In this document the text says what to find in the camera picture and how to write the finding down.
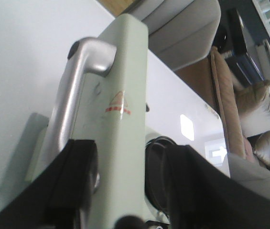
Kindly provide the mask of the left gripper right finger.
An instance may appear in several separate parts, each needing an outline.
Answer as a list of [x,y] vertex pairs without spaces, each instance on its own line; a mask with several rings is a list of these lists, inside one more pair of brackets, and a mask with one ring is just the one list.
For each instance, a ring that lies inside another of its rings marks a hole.
[[173,229],[270,229],[270,200],[228,178],[191,146],[165,150]]

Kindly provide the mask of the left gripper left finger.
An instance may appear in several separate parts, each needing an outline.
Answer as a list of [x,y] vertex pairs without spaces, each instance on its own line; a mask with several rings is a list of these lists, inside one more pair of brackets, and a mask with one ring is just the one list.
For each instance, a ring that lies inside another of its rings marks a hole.
[[54,161],[0,212],[0,229],[86,229],[97,180],[93,140],[69,140]]

